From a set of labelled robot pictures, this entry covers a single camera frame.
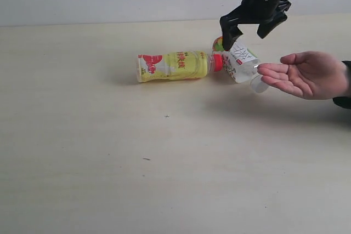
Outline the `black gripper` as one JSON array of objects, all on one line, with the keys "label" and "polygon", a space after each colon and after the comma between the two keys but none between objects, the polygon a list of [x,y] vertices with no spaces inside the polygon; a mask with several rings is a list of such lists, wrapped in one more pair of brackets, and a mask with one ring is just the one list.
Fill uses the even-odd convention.
[{"label": "black gripper", "polygon": [[241,5],[220,18],[223,49],[229,51],[242,35],[239,25],[260,23],[257,35],[263,39],[287,20],[289,0],[242,0]]}]

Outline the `dark sleeve forearm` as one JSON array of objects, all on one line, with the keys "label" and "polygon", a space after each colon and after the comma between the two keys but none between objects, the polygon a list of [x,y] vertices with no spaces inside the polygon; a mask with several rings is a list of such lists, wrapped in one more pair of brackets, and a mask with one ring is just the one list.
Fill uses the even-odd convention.
[{"label": "dark sleeve forearm", "polygon": [[350,61],[342,61],[342,67],[337,73],[337,95],[332,101],[338,107],[350,110]]}]

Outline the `open human hand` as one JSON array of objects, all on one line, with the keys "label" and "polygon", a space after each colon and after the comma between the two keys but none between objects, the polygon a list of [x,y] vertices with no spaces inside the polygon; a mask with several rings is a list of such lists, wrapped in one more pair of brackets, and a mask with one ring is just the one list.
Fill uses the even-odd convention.
[{"label": "open human hand", "polygon": [[287,94],[307,100],[327,100],[337,95],[341,61],[334,56],[307,51],[283,56],[279,63],[258,66],[261,80]]}]

